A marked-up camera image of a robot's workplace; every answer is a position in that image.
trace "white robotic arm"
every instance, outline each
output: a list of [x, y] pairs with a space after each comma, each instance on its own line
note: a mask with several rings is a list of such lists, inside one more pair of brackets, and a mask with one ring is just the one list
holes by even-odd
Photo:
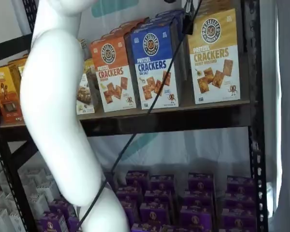
[[[21, 81], [26, 126], [63, 196], [81, 206], [80, 218], [105, 178], [76, 117], [83, 73], [77, 40], [81, 12], [96, 0], [40, 0], [32, 49]], [[84, 232], [128, 232], [124, 210], [105, 188], [82, 225]]]

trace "pretzel crackers box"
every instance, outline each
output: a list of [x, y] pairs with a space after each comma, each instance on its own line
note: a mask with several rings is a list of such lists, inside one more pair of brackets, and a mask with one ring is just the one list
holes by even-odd
[[235, 9], [196, 18], [188, 42], [195, 103], [240, 99]]
[[12, 63], [0, 67], [0, 110], [6, 123], [23, 120], [19, 101], [20, 74]]
[[176, 56], [166, 76], [178, 42], [177, 20], [148, 25], [131, 34], [142, 109], [149, 109], [165, 84], [154, 108], [177, 107], [180, 102], [180, 61]]
[[130, 33], [113, 33], [91, 43], [93, 63], [105, 112], [136, 108], [138, 95], [133, 90], [135, 69], [129, 66]]

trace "wire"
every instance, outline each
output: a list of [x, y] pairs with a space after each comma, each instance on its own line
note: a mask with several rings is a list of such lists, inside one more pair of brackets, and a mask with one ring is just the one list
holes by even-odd
[[[194, 20], [195, 20], [195, 18], [196, 18], [196, 16], [197, 16], [197, 13], [198, 13], [198, 11], [199, 11], [199, 8], [200, 8], [201, 3], [202, 3], [202, 0], [199, 1], [198, 8], [197, 8], [197, 10], [195, 11], [194, 16], [193, 16], [192, 20], [190, 21], [189, 25], [186, 27], [186, 30], [184, 31], [184, 34], [185, 34], [185, 35], [180, 39], [180, 41], [179, 41], [179, 43], [178, 43], [178, 45], [177, 45], [177, 47], [176, 47], [176, 49], [175, 49], [175, 52], [174, 52], [174, 54], [173, 54], [173, 57], [172, 57], [171, 63], [170, 63], [169, 68], [168, 68], [168, 70], [167, 70], [167, 72], [166, 72], [166, 74], [165, 74], [165, 76], [164, 76], [164, 78], [163, 78], [163, 81], [162, 81], [162, 84], [161, 84], [161, 86], [160, 86], [160, 89], [159, 89], [159, 91], [158, 91], [158, 93], [157, 93], [157, 95], [156, 95], [156, 97], [155, 97], [155, 99], [154, 99], [152, 105], [150, 106], [149, 110], [147, 111], [146, 115], [148, 115], [148, 114], [151, 113], [151, 111], [153, 110], [153, 108], [154, 108], [154, 106], [155, 106], [155, 104], [156, 104], [156, 102], [157, 102], [157, 100], [158, 100], [158, 97], [160, 96], [160, 93], [162, 92], [162, 89], [163, 89], [164, 83], [165, 83], [165, 81], [166, 81], [166, 77], [167, 77], [167, 76], [169, 75], [169, 73], [170, 73], [171, 67], [172, 67], [172, 65], [173, 65], [173, 63], [174, 63], [174, 60], [175, 60], [175, 57], [176, 57], [176, 55], [177, 55], [177, 53], [178, 53], [178, 51], [179, 51], [180, 45], [182, 44], [184, 38], [186, 37], [186, 33], [188, 32], [189, 28], [192, 26], [192, 24], [193, 24], [193, 22], [194, 22]], [[135, 133], [135, 134], [133, 134], [133, 135], [131, 136], [131, 138], [128, 140], [128, 142], [126, 143], [126, 145], [124, 146], [124, 148], [123, 148], [123, 149], [121, 150], [121, 152], [119, 153], [119, 155], [118, 155], [118, 157], [117, 157], [115, 163], [113, 164], [113, 166], [112, 166], [112, 168], [111, 168], [111, 172], [112, 172], [112, 173], [114, 172], [116, 166], [118, 165], [120, 159], [122, 158], [123, 154], [124, 154], [125, 151], [127, 150], [128, 146], [131, 144], [131, 142], [132, 142], [133, 139], [135, 138], [136, 134], [137, 134], [137, 133]], [[99, 191], [98, 191], [98, 193], [97, 193], [95, 199], [93, 200], [92, 204], [90, 205], [89, 209], [87, 210], [87, 212], [84, 214], [83, 218], [82, 218], [82, 219], [80, 220], [80, 222], [78, 223], [75, 232], [77, 232], [77, 230], [81, 227], [81, 225], [82, 225], [83, 222], [85, 221], [86, 217], [89, 215], [91, 209], [93, 208], [93, 206], [94, 206], [95, 203], [97, 202], [97, 200], [98, 200], [99, 196], [101, 195], [101, 193], [102, 193], [104, 187], [106, 186], [106, 183], [107, 183], [107, 180], [105, 179], [105, 180], [102, 182], [102, 185], [101, 185], [101, 187], [100, 187], [100, 189], [99, 189]]]

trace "stacked boxes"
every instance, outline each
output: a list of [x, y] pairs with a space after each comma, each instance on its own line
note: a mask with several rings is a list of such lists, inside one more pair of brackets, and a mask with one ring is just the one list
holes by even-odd
[[171, 63], [178, 43], [177, 20], [151, 23], [131, 34], [131, 43], [142, 109], [149, 109], [163, 79], [164, 87], [154, 108], [177, 107], [180, 102], [180, 63], [176, 56], [169, 74]]

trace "metal shelving unit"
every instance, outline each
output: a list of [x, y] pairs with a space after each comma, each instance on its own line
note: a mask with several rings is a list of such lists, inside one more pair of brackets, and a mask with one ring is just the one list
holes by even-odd
[[[23, 1], [32, 11], [26, 11], [29, 23], [34, 24], [36, 7], [34, 0]], [[242, 0], [246, 58], [241, 68], [241, 100], [194, 105], [187, 89], [187, 97], [175, 109], [157, 109], [146, 116], [142, 110], [126, 110], [80, 116], [87, 136], [185, 131], [212, 128], [247, 127], [249, 134], [250, 169], [255, 180], [257, 199], [257, 231], [268, 232], [266, 201], [266, 171], [263, 121], [261, 36], [259, 0]], [[0, 44], [0, 60], [30, 48], [32, 34]], [[10, 141], [26, 141], [11, 153]], [[37, 152], [26, 125], [0, 122], [0, 162], [7, 176], [17, 208], [28, 232], [37, 231], [29, 203], [25, 196], [17, 170]]]

